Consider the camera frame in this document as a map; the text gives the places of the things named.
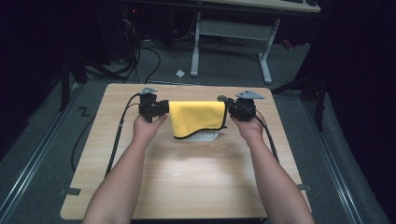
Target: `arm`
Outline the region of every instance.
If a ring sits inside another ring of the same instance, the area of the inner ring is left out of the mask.
[[[142,182],[146,148],[166,115],[152,123],[134,121],[134,137],[114,168],[93,194],[83,223],[130,223]]]
[[[272,223],[314,223],[301,192],[262,139],[262,125],[232,117],[250,148],[257,188]]]

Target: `gray carpet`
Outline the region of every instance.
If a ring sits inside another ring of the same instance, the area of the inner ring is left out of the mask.
[[[153,49],[161,56],[161,64],[152,75],[150,81],[176,82],[211,86],[242,86],[266,87],[274,89],[294,79],[295,74],[309,50],[309,46],[286,50],[282,46],[274,45],[268,58],[270,71],[274,83],[270,86],[263,83],[261,69],[257,61],[256,52],[260,42],[244,45],[247,50],[235,50],[235,44],[222,44],[218,49],[209,49],[217,43],[203,45],[201,51],[200,74],[190,77],[191,46],[180,46],[189,42],[173,45],[161,44]],[[146,47],[154,42],[145,43]],[[158,58],[152,51],[142,49],[137,74],[140,83],[157,65]],[[113,64],[111,69],[118,69],[121,65]],[[184,77],[177,77],[176,71],[186,72]],[[89,82],[71,105],[59,131],[50,143],[49,151],[41,162],[34,178],[21,200],[15,207],[8,223],[79,223],[78,221],[62,220],[60,211],[64,201],[61,188],[67,188],[73,177],[71,167],[72,151],[84,127],[96,113],[106,85],[114,80],[104,77],[90,76]],[[134,82],[134,73],[128,82]],[[321,143],[318,140],[316,127],[312,125],[309,114],[298,97],[297,91],[287,91],[275,96],[276,106],[284,125],[290,146],[297,162],[300,174],[305,184],[312,189],[307,192],[313,216],[317,223],[349,223],[347,213],[334,186],[329,167],[323,156]],[[43,134],[55,118],[60,106],[60,85],[58,84],[46,101],[31,117],[26,130],[19,141],[0,163],[2,184],[0,200],[6,199],[12,186],[17,180],[24,166],[39,144]],[[81,107],[86,107],[86,114],[82,116]],[[324,135],[332,149],[346,182],[351,189],[352,197],[366,223],[388,223],[382,209],[375,200],[359,166],[353,160],[347,143],[332,112],[329,98],[326,99],[324,114]],[[85,132],[76,147],[73,160],[78,162],[88,136]]]

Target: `yellow cloth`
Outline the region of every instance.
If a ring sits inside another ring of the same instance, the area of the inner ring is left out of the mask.
[[[175,138],[187,138],[201,130],[220,130],[227,110],[218,101],[169,101]]]

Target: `hand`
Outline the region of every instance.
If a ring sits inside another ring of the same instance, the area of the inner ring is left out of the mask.
[[[166,119],[167,116],[162,115],[154,122],[149,123],[145,120],[145,117],[138,115],[134,120],[134,137],[132,141],[137,141],[147,145],[155,137],[158,128]]]
[[[238,126],[239,133],[247,141],[253,139],[262,140],[262,124],[255,118],[250,121],[239,121],[233,116],[230,116],[233,122]]]

